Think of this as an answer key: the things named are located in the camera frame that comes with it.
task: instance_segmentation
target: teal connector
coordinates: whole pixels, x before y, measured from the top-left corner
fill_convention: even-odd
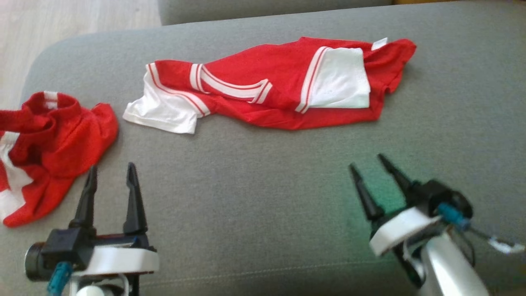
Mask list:
[[[51,280],[47,285],[47,293],[49,296],[61,296],[64,287],[69,282],[73,273],[73,265],[70,262],[63,261],[57,264],[55,271],[51,276]]]
[[[455,225],[461,231],[468,230],[469,226],[471,225],[469,219],[464,218],[459,210],[447,203],[443,202],[438,205],[438,213],[446,222]]]

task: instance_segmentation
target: wooden floor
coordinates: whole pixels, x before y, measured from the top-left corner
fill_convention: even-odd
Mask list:
[[[53,43],[159,26],[156,0],[0,0],[0,110],[18,107],[29,67]]]

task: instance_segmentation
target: white sleeve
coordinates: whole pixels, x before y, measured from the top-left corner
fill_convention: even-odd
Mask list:
[[[148,73],[144,77],[144,82],[144,95],[128,103],[123,118],[163,131],[193,134],[197,118],[201,116],[198,116],[195,107],[185,96],[166,93],[156,88]]]

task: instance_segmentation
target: gray cushion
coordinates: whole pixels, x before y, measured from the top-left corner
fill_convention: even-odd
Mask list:
[[[157,0],[163,25],[390,5],[392,0]]]
[[[161,271],[142,277],[146,295],[408,294],[392,255],[375,258],[347,165],[355,162],[388,209],[402,204],[375,158],[386,153],[413,178],[443,180],[475,207],[481,228],[525,241],[526,7],[509,2],[385,6],[194,23],[62,41],[35,61],[23,98],[40,90],[110,102],[122,115],[143,91],[144,65],[204,63],[261,43],[305,36],[419,47],[378,122],[287,132],[219,115],[196,135],[120,120],[99,165],[100,234],[120,232],[126,163],[137,164],[149,235]],[[73,217],[84,178],[48,217],[1,228],[3,285],[42,294],[24,277],[24,249]],[[492,289],[525,285],[524,262],[473,238]]]

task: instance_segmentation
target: red and white jersey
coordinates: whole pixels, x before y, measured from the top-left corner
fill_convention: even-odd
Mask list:
[[[75,178],[117,136],[108,104],[88,110],[68,95],[39,92],[18,111],[0,111],[0,219],[8,227],[56,208]]]
[[[214,113],[286,130],[373,121],[415,50],[407,39],[302,37],[206,64],[156,61],[123,118],[174,133],[194,133],[197,119]]]

